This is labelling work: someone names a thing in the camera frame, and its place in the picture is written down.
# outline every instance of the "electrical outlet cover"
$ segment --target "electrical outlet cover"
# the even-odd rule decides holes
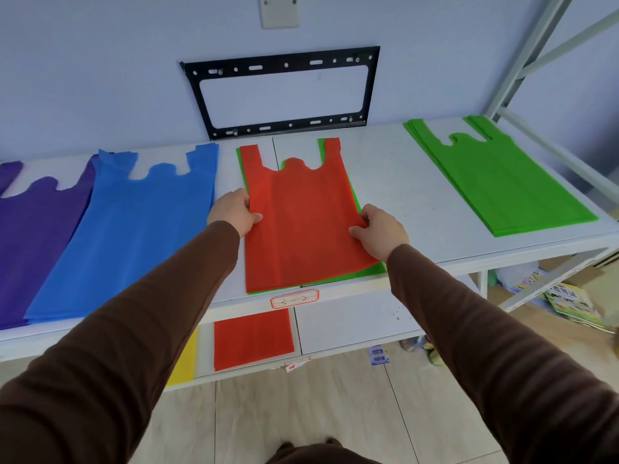
[[[259,1],[262,29],[299,27],[299,0]]]

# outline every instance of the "handwritten label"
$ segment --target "handwritten label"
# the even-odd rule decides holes
[[[317,289],[306,289],[271,298],[271,307],[273,309],[282,309],[284,307],[298,306],[299,304],[313,303],[319,299],[320,293]]]
[[[290,373],[290,371],[297,369],[300,366],[303,366],[304,364],[306,364],[308,361],[311,360],[310,356],[307,356],[305,358],[299,358],[298,360],[295,360],[295,362],[286,362],[284,363],[285,369],[286,369],[286,373]]]

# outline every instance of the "label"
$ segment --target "label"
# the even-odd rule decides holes
[[[389,355],[382,345],[368,348],[369,362],[372,366],[389,363]]]
[[[286,373],[290,373],[290,371],[292,371],[294,369],[298,369],[299,367],[301,367],[304,364],[306,364],[308,361],[309,361],[309,359],[298,360],[296,363],[291,363],[290,365],[286,365]]]
[[[298,306],[299,304],[313,303],[319,299],[320,293],[317,289],[306,289],[271,298],[271,307],[273,309],[282,309],[284,307]]]

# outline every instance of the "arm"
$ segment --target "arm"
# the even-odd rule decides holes
[[[391,215],[369,212],[375,232],[352,233],[387,262],[393,294],[432,339],[510,462],[619,457],[619,397],[606,383],[410,247]]]
[[[3,462],[127,462],[191,333],[261,215],[246,192],[209,225],[86,317],[0,390]]]

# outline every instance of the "wooden floor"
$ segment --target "wooden floor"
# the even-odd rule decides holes
[[[496,303],[501,293],[490,291]],[[610,337],[525,305],[513,315],[619,389]],[[507,460],[445,367],[425,352],[386,346],[391,364],[366,350],[166,392],[132,464],[265,462],[284,440],[333,436],[383,463],[499,464]],[[0,383],[26,360],[0,363]]]

